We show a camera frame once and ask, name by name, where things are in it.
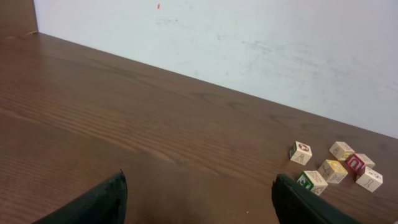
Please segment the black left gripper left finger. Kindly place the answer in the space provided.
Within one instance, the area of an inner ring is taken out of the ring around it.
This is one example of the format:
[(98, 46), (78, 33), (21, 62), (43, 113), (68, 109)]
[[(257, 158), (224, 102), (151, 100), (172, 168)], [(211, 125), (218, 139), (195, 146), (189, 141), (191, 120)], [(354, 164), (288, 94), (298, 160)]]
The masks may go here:
[(34, 224), (124, 224), (127, 196), (126, 177), (120, 171)]

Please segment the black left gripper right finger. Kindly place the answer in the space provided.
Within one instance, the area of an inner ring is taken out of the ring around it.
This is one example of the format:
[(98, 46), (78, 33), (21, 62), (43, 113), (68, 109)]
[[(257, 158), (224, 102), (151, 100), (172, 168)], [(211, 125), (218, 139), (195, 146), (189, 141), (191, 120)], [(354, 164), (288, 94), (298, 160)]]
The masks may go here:
[(280, 223), (359, 224), (285, 174), (273, 181), (271, 198)]

